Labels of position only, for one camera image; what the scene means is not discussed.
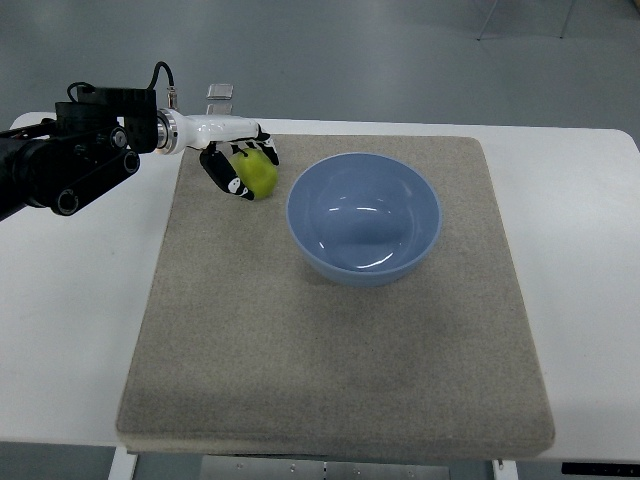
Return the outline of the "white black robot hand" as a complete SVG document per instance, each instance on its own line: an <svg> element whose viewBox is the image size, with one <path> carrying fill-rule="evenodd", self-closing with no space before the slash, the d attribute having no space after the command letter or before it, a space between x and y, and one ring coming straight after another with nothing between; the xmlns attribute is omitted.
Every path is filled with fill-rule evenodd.
<svg viewBox="0 0 640 480"><path fill-rule="evenodd" d="M261 150L271 162L279 165L279 157L270 134L252 119L230 115L185 116L172 109L158 112L158 150L166 154L186 148L199 152L203 169L225 193L247 200L254 194L243 184L230 163L240 150Z"/></svg>

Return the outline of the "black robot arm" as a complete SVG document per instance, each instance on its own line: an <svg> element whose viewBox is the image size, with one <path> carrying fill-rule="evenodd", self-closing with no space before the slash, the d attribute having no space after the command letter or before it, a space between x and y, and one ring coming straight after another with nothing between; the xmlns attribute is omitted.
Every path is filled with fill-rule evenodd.
<svg viewBox="0 0 640 480"><path fill-rule="evenodd" d="M1 134L1 217L25 207L71 216L139 169L140 157L174 139L159 118L155 86L144 89L74 82L55 115Z"/></svg>

